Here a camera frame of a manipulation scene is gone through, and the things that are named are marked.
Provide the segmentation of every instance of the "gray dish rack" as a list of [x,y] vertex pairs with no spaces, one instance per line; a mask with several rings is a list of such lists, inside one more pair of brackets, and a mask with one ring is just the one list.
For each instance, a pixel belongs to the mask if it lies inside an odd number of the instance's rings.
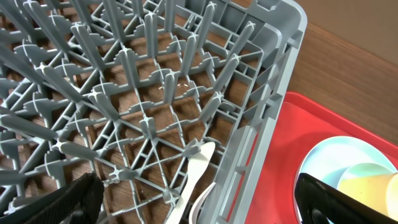
[[[90,14],[87,7],[93,4],[98,7]],[[80,22],[71,22],[58,13],[71,7],[75,8]],[[12,160],[13,166],[0,170],[0,185],[5,188],[0,196],[0,211],[11,213],[40,198],[39,195],[25,197],[27,178],[47,174],[56,180],[57,187],[62,187],[66,184],[63,167],[85,160],[92,171],[95,171],[94,161],[114,168],[110,178],[104,180],[106,186],[124,181],[131,184],[134,205],[111,214],[106,214],[103,207],[98,222],[106,223],[110,217],[135,211],[139,221],[145,223],[142,207],[154,200],[170,203],[174,201],[172,198],[177,199],[187,179],[182,171],[184,161],[198,152],[201,142],[214,141],[219,149],[215,153],[221,156],[219,164],[211,164],[217,169],[213,177],[216,187],[207,198],[198,222],[244,223],[307,26],[307,17],[296,2],[255,0],[245,8],[229,0],[45,0],[42,3],[5,0],[0,1],[0,11],[16,27],[14,31],[0,30],[3,99],[0,152]],[[186,20],[184,25],[175,24],[175,15]],[[208,32],[224,38],[225,45],[206,39]],[[161,34],[169,34],[172,39],[164,50],[158,48],[157,38]],[[70,35],[70,39],[65,40],[65,35]],[[43,38],[49,39],[54,48],[39,47],[37,41]],[[146,39],[144,54],[137,54],[124,45],[139,38]],[[101,55],[97,47],[103,45],[111,47]],[[168,54],[177,54],[181,64],[178,70],[157,63],[157,57]],[[195,54],[201,62],[192,67]],[[71,58],[90,66],[81,67],[72,63]],[[150,58],[155,71],[140,79],[136,63]],[[249,63],[252,61],[256,61],[255,65]],[[104,71],[119,65],[123,66],[126,83],[106,82]],[[217,68],[222,71],[216,77]],[[7,76],[10,71],[24,78],[10,79]],[[210,87],[199,86],[190,78],[201,72],[207,74]],[[90,76],[78,86],[74,78],[87,73]],[[188,83],[188,90],[177,96],[175,92],[181,78]],[[248,86],[240,105],[224,97],[231,79]],[[138,97],[138,103],[122,112],[110,101],[112,95],[125,91],[134,91],[139,96],[140,88],[151,85],[160,85],[159,89],[163,89],[162,100],[142,101]],[[50,99],[47,90],[55,90],[65,99]],[[209,93],[212,97],[201,106],[200,96]],[[193,98],[200,115],[181,119],[172,104],[189,97]],[[169,105],[173,121],[157,129],[155,119],[146,116],[146,110],[163,105]],[[103,117],[83,118],[88,109],[100,112]],[[53,120],[55,110],[62,113]],[[134,113],[142,113],[139,125],[123,119]],[[25,119],[30,116],[40,116],[44,125]],[[232,124],[225,144],[207,135],[215,116]],[[86,127],[101,122],[106,125],[90,145]],[[186,142],[183,127],[193,123],[203,123],[205,131],[201,138]],[[141,135],[122,138],[119,134],[122,127]],[[76,130],[83,144],[67,140]],[[183,147],[160,137],[170,130],[177,130]],[[144,152],[143,145],[130,164],[124,146],[138,141],[150,143],[152,147]],[[156,145],[160,142],[179,153],[159,159]],[[22,166],[18,147],[29,143],[37,147]],[[120,151],[124,165],[104,159],[114,148]],[[148,158],[152,155],[157,161],[150,164]],[[146,159],[137,167],[140,157]],[[182,158],[178,171],[170,177],[171,181],[163,178],[164,187],[142,177],[152,166],[159,166],[164,177],[160,164],[176,158]],[[183,177],[183,182],[175,186],[178,175]],[[133,179],[162,193],[139,201]]]

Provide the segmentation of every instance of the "red tray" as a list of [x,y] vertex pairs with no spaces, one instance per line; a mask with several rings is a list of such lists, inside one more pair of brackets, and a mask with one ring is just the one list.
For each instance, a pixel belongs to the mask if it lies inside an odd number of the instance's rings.
[[318,142],[353,136],[378,148],[398,167],[398,147],[305,96],[286,93],[246,224],[297,223],[293,184],[297,169]]

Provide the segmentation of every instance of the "black object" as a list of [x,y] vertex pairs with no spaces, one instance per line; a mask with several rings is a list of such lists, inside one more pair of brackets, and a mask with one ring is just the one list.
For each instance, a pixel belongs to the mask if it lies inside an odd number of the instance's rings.
[[95,224],[100,213],[104,185],[95,173],[83,174],[18,211],[0,218],[1,224],[58,224],[68,218],[73,224]]
[[294,196],[303,224],[398,224],[309,174],[298,176]]

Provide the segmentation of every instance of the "yellow mug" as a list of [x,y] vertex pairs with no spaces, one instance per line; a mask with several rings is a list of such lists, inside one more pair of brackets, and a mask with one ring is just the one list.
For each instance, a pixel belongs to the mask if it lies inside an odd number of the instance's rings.
[[345,179],[338,190],[398,221],[398,173]]

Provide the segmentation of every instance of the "dish rack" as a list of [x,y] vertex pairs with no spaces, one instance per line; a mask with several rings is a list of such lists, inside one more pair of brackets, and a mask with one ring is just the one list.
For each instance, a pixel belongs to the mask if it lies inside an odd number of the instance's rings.
[[[70,10],[78,21],[63,16]],[[3,26],[12,24],[0,30],[0,152],[11,161],[0,170],[0,211],[43,196],[27,197],[27,179],[48,176],[59,188],[69,182],[64,167],[85,161],[87,172],[110,170],[107,188],[131,189],[132,205],[108,213],[103,205],[99,223],[128,212],[147,223],[143,209],[154,202],[168,212],[150,222],[162,223],[187,180],[187,160],[213,141],[207,179],[216,187],[198,222],[244,223],[307,26],[297,3],[16,0],[0,1],[0,11]],[[164,62],[170,57],[177,65]],[[123,75],[112,77],[116,70]],[[235,82],[245,88],[231,93]],[[134,99],[115,103],[123,97]],[[168,115],[157,117],[159,108]],[[217,120],[230,124],[216,134],[225,139],[211,134]],[[193,126],[203,130],[192,137]],[[22,162],[26,145],[35,148]],[[146,174],[154,167],[159,179]],[[142,199],[137,183],[159,193]]]

